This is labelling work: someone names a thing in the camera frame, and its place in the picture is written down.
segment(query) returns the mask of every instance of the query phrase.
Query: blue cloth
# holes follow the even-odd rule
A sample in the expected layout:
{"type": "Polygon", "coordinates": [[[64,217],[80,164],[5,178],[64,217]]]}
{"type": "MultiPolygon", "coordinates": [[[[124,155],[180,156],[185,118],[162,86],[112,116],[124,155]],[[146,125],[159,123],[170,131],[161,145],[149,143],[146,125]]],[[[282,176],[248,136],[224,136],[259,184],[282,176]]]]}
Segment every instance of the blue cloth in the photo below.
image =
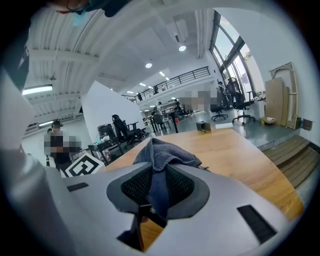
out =
{"type": "Polygon", "coordinates": [[[170,205],[165,167],[167,164],[182,164],[197,168],[202,162],[194,154],[157,138],[152,138],[148,142],[138,153],[133,164],[142,162],[152,163],[153,175],[146,199],[150,202],[156,213],[161,218],[166,219],[170,205]]]}

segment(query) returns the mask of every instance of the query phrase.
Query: white wall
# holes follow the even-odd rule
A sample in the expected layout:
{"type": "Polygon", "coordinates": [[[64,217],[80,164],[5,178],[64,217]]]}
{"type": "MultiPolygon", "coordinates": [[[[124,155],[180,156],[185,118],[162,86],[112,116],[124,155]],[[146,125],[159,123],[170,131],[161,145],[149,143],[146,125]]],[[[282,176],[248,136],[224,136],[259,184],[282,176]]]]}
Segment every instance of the white wall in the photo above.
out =
{"type": "Polygon", "coordinates": [[[217,8],[249,47],[263,81],[271,79],[270,70],[292,62],[298,87],[298,115],[313,121],[311,131],[300,135],[320,146],[320,89],[316,63],[308,46],[284,15],[267,16],[250,10],[217,8]]]}
{"type": "Polygon", "coordinates": [[[137,128],[145,128],[139,106],[94,81],[86,95],[81,97],[82,110],[91,141],[97,140],[98,126],[112,124],[112,115],[118,115],[126,124],[139,122],[137,128]]]}
{"type": "MultiPolygon", "coordinates": [[[[65,123],[61,131],[66,132],[70,136],[76,136],[81,140],[82,149],[87,149],[91,143],[85,120],[77,120],[65,123]]],[[[47,129],[22,139],[22,147],[26,154],[31,154],[38,159],[42,165],[46,165],[46,156],[44,152],[44,137],[47,129]]],[[[54,162],[50,162],[50,166],[55,166],[54,162]]]]}

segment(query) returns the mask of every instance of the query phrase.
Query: white partition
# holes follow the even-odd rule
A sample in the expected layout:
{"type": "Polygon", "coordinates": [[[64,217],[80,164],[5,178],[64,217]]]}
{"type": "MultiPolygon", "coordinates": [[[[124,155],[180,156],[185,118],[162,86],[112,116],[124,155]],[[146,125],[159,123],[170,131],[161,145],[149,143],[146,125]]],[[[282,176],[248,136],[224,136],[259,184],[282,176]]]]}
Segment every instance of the white partition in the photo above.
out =
{"type": "Polygon", "coordinates": [[[88,93],[81,97],[82,110],[91,141],[98,136],[98,126],[112,124],[112,115],[118,115],[126,124],[139,122],[137,128],[144,128],[139,106],[108,87],[94,81],[88,93]]]}

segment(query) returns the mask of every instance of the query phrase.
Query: white ceiling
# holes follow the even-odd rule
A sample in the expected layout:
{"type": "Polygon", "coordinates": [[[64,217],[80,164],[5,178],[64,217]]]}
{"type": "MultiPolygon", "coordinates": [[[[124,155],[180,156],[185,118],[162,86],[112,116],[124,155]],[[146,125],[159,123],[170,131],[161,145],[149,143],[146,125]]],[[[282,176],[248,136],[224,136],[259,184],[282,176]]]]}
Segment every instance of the white ceiling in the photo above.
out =
{"type": "MultiPolygon", "coordinates": [[[[128,90],[133,90],[136,95],[138,90],[146,89],[139,83],[148,87],[163,82],[165,77],[159,71],[168,77],[180,75],[173,74],[175,63],[199,56],[195,11],[182,14],[172,11],[165,17],[155,12],[153,22],[137,25],[135,31],[126,33],[126,28],[120,26],[126,18],[122,12],[133,9],[139,2],[142,1],[128,4],[113,18],[105,17],[102,10],[89,12],[80,26],[73,25],[72,14],[58,14],[47,8],[33,17],[27,42],[30,65],[25,88],[52,84],[53,91],[26,96],[35,110],[30,123],[75,118],[81,107],[80,97],[88,92],[94,80],[115,92],[128,94],[128,90]],[[186,45],[187,50],[179,52],[180,45],[186,45]],[[153,64],[150,69],[145,68],[148,62],[153,64]]],[[[163,5],[161,0],[149,1],[149,5],[160,3],[163,5]]],[[[212,23],[210,15],[202,18],[212,23]]]]}

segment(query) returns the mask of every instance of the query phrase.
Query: black slot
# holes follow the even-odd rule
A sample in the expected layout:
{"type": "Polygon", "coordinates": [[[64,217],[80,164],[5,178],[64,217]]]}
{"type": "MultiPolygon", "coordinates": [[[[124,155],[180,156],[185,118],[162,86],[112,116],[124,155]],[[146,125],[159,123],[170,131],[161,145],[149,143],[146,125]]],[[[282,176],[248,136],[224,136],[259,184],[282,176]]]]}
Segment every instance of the black slot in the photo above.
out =
{"type": "Polygon", "coordinates": [[[66,188],[69,190],[69,192],[72,192],[72,191],[80,190],[86,187],[89,187],[89,185],[87,183],[82,182],[82,183],[67,186],[66,188]]]}
{"type": "Polygon", "coordinates": [[[251,205],[241,206],[237,210],[260,244],[268,241],[277,233],[251,205]]]}

